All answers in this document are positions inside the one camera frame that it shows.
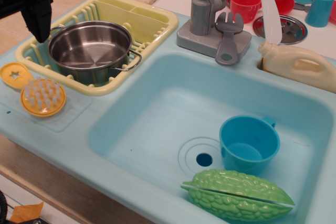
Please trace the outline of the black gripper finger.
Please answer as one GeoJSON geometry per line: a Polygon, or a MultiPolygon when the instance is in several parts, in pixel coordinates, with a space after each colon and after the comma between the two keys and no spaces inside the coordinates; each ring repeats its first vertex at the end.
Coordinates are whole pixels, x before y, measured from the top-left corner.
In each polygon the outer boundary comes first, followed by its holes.
{"type": "Polygon", "coordinates": [[[28,30],[39,43],[44,43],[50,35],[52,16],[50,0],[28,0],[21,14],[28,30]]]}

